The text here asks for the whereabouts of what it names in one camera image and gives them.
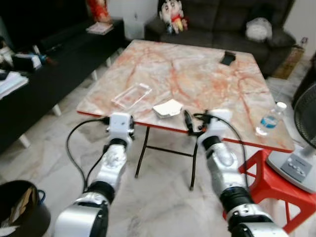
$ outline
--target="black phone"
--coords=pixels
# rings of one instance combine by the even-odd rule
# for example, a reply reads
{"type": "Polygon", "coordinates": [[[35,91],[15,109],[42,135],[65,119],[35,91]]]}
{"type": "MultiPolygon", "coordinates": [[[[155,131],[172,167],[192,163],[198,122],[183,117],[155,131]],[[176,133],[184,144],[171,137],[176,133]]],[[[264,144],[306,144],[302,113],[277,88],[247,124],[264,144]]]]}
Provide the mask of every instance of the black phone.
{"type": "Polygon", "coordinates": [[[225,64],[227,66],[230,66],[231,63],[233,61],[236,60],[236,54],[232,53],[232,52],[228,52],[228,51],[225,51],[225,55],[224,55],[224,58],[223,60],[221,61],[222,64],[225,64]]]}

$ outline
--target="black trash bin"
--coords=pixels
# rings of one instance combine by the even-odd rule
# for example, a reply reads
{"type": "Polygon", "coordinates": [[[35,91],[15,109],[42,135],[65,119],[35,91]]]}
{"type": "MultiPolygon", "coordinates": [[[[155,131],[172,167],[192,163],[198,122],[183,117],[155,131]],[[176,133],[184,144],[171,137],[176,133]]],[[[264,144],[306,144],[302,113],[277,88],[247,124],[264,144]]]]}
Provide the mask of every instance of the black trash bin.
{"type": "Polygon", "coordinates": [[[45,234],[50,213],[44,199],[45,192],[28,181],[17,180],[0,186],[0,224],[19,226],[7,237],[41,237],[45,234]]]}

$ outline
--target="black cable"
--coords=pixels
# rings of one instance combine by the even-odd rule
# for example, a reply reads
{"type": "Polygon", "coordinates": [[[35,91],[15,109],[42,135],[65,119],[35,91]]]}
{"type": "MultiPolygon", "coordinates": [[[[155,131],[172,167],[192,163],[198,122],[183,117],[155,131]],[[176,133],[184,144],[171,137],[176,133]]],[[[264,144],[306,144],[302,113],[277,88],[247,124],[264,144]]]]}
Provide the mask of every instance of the black cable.
{"type": "MultiPolygon", "coordinates": [[[[193,116],[195,118],[202,118],[203,116],[205,116],[205,114],[193,114],[193,116]]],[[[237,130],[228,122],[226,121],[225,119],[223,118],[220,118],[220,117],[217,117],[217,116],[214,116],[214,115],[210,115],[211,118],[215,118],[215,119],[218,119],[220,120],[221,122],[225,123],[230,129],[231,131],[233,131],[233,133],[235,134],[235,136],[238,138],[238,141],[241,145],[241,150],[242,150],[242,156],[243,156],[243,168],[245,170],[245,172],[247,171],[247,164],[246,164],[246,149],[245,149],[245,146],[243,144],[243,141],[242,141],[242,138],[240,136],[240,134],[237,132],[237,130]]],[[[248,185],[248,178],[247,178],[247,175],[245,174],[245,182],[246,182],[246,186],[247,186],[247,189],[249,189],[249,185],[248,185]]]]}
{"type": "Polygon", "coordinates": [[[71,152],[70,152],[70,148],[69,148],[69,140],[70,140],[70,137],[71,135],[73,134],[74,131],[76,131],[80,126],[86,124],[86,123],[89,123],[89,122],[104,122],[104,118],[99,118],[99,119],[90,119],[90,120],[87,120],[87,121],[83,121],[81,123],[79,123],[76,127],[74,127],[71,132],[69,133],[67,139],[66,139],[66,151],[67,151],[67,155],[70,159],[70,161],[74,164],[74,166],[77,168],[77,170],[79,171],[81,177],[82,177],[82,180],[83,180],[83,189],[82,191],[84,192],[87,188],[86,186],[86,178],[85,178],[85,175],[84,175],[84,172],[82,170],[82,168],[76,163],[76,161],[74,160],[71,152]]]}
{"type": "Polygon", "coordinates": [[[85,186],[88,187],[88,184],[89,184],[89,177],[90,177],[90,174],[92,173],[92,171],[94,170],[94,168],[98,165],[98,163],[101,161],[103,155],[105,154],[105,152],[108,151],[108,148],[109,146],[105,146],[105,148],[103,149],[103,153],[102,155],[100,156],[100,158],[95,162],[95,164],[92,166],[92,168],[89,170],[89,173],[88,173],[88,176],[85,180],[85,186]]]}

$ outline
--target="paper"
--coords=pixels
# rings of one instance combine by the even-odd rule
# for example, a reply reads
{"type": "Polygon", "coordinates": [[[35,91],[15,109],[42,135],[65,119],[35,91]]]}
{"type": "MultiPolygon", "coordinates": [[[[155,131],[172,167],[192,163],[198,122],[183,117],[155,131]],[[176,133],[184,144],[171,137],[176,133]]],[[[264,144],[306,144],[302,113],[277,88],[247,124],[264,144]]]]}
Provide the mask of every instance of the paper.
{"type": "Polygon", "coordinates": [[[97,22],[94,25],[87,28],[87,32],[97,35],[105,35],[107,32],[113,29],[112,24],[97,22]]]}
{"type": "Polygon", "coordinates": [[[153,106],[153,110],[163,119],[180,114],[183,104],[171,99],[161,105],[153,106]]]}
{"type": "Polygon", "coordinates": [[[17,72],[10,72],[5,80],[0,81],[0,99],[27,84],[29,80],[17,72]]]}

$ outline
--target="doll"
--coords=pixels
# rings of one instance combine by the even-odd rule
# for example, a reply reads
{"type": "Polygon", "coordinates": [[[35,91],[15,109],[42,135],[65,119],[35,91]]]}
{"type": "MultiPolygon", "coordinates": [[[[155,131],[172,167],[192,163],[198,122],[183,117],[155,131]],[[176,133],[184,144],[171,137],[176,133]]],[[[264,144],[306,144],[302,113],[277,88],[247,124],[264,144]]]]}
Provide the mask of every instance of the doll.
{"type": "Polygon", "coordinates": [[[106,0],[87,0],[95,21],[109,23],[111,21],[106,0]]]}
{"type": "Polygon", "coordinates": [[[159,12],[160,18],[166,23],[169,33],[188,29],[188,22],[184,19],[182,3],[180,0],[165,0],[159,12]]]}

